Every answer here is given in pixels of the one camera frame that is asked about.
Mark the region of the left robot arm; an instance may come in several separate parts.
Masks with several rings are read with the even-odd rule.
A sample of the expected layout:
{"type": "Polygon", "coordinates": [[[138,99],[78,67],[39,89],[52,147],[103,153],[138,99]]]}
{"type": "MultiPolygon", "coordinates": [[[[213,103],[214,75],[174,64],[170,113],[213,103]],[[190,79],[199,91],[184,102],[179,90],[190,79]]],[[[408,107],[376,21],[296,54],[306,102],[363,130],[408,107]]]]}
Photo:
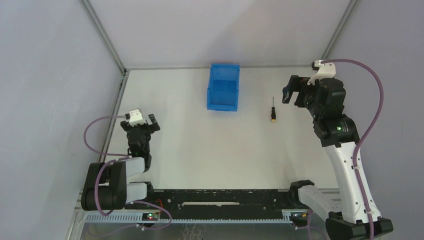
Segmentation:
{"type": "Polygon", "coordinates": [[[128,178],[151,167],[151,136],[161,128],[154,114],[148,117],[150,123],[138,111],[121,116],[120,126],[126,132],[127,153],[117,154],[118,159],[89,165],[81,195],[83,210],[98,211],[108,216],[114,210],[123,209],[128,202],[147,197],[148,183],[129,183],[128,178]]]}

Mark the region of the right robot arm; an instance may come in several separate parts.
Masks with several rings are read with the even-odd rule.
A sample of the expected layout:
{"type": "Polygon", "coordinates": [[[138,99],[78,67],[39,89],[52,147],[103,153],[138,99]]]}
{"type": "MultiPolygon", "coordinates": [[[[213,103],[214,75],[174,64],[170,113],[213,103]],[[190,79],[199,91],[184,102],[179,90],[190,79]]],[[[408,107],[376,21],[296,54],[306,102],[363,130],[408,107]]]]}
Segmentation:
{"type": "Polygon", "coordinates": [[[293,200],[324,220],[331,240],[367,240],[391,233],[393,223],[381,216],[356,151],[360,141],[356,125],[343,112],[343,82],[333,77],[310,80],[292,75],[282,89],[282,102],[289,103],[293,93],[298,94],[294,104],[312,116],[314,133],[332,164],[341,201],[325,196],[310,180],[291,183],[293,200]]]}

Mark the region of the black yellow screwdriver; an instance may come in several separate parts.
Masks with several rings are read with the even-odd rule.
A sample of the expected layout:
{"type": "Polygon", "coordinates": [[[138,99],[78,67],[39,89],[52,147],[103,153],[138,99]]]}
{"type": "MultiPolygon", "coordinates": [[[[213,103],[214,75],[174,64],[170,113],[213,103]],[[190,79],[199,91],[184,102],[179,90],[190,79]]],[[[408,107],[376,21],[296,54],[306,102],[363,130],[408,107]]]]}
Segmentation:
{"type": "Polygon", "coordinates": [[[275,98],[272,97],[272,106],[271,106],[271,121],[275,122],[276,121],[276,108],[275,108],[275,98]]]}

